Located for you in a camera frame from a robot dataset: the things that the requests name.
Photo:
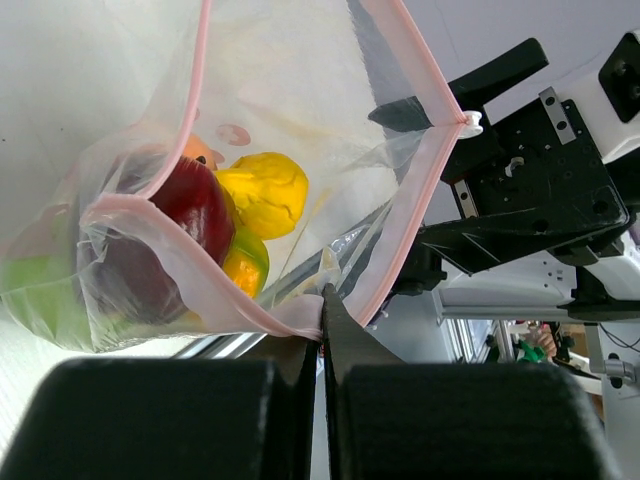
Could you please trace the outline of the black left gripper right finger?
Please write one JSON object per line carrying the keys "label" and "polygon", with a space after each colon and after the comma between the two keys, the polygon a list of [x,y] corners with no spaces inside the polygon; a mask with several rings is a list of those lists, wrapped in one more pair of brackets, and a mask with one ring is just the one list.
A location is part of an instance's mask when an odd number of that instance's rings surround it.
{"label": "black left gripper right finger", "polygon": [[614,479],[586,393],[531,363],[409,364],[323,291],[330,474],[335,479]]}

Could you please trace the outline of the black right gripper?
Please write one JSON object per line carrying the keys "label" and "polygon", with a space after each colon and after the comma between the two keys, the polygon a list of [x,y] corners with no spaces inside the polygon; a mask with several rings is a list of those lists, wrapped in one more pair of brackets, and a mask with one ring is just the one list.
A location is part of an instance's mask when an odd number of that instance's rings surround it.
{"label": "black right gripper", "polygon": [[[484,106],[549,64],[528,38],[448,86],[460,107]],[[368,119],[390,130],[434,123],[416,96],[376,107]],[[586,267],[630,226],[624,205],[576,103],[551,88],[482,134],[457,143],[442,180],[462,215],[423,226],[394,282],[396,295],[431,291],[447,278],[444,261],[467,275],[546,251]]]}

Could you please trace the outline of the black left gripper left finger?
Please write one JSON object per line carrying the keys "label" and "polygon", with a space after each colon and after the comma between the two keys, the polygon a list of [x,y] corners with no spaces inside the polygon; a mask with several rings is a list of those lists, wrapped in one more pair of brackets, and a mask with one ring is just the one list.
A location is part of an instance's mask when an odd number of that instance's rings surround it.
{"label": "black left gripper left finger", "polygon": [[5,479],[305,479],[315,342],[227,359],[79,358],[44,379]]}

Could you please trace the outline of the dark red apple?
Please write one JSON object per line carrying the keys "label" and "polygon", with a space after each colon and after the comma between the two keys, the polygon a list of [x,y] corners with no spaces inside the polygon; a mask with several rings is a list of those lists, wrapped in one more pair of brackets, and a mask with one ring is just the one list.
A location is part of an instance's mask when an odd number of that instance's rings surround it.
{"label": "dark red apple", "polygon": [[145,325],[168,325],[197,303],[205,271],[226,259],[236,227],[226,191],[213,171],[182,155],[151,196],[151,156],[138,158],[81,216],[82,282],[102,315]]}

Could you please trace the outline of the green apple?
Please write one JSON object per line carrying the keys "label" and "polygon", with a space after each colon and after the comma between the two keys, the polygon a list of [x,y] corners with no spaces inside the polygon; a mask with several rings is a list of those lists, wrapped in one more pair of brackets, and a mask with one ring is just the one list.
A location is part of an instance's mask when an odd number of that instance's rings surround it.
{"label": "green apple", "polygon": [[101,353],[132,343],[124,319],[87,308],[65,257],[2,260],[1,303],[26,330],[63,349]]}

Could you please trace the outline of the yellow lemon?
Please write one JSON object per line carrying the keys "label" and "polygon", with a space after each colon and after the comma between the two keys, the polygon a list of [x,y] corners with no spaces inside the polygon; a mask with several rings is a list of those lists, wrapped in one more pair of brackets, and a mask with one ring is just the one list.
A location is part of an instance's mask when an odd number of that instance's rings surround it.
{"label": "yellow lemon", "polygon": [[231,195],[242,224],[260,239],[274,240],[295,230],[309,180],[290,157],[277,152],[243,156],[215,176]]}

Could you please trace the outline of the yellow mango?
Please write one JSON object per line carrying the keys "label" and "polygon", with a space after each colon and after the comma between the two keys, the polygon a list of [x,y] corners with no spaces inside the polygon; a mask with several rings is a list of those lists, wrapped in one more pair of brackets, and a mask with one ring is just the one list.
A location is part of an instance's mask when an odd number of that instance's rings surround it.
{"label": "yellow mango", "polygon": [[223,271],[249,297],[258,296],[268,278],[270,260],[263,241],[246,227],[236,230]]}

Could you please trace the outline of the clear zip top bag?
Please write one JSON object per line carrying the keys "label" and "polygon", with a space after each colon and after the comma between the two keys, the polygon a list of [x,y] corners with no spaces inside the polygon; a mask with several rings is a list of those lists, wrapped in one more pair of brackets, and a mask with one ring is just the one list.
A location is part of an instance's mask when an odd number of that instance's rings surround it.
{"label": "clear zip top bag", "polygon": [[1,305],[59,347],[366,325],[455,144],[456,101],[401,1],[187,1],[141,118],[71,164],[1,253]]}

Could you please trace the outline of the orange peach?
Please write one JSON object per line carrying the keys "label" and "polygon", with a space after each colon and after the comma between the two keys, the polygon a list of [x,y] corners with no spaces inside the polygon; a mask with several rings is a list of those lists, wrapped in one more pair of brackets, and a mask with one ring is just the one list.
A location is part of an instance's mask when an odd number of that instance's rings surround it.
{"label": "orange peach", "polygon": [[211,171],[216,171],[225,161],[221,153],[210,148],[206,142],[195,134],[189,136],[182,156],[203,164]]}

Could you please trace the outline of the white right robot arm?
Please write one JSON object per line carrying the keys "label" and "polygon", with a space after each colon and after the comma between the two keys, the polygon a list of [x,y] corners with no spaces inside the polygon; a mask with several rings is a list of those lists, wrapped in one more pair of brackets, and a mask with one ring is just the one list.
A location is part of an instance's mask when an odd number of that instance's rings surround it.
{"label": "white right robot arm", "polygon": [[392,296],[445,316],[587,323],[639,316],[639,34],[454,147],[459,218],[421,227]]}

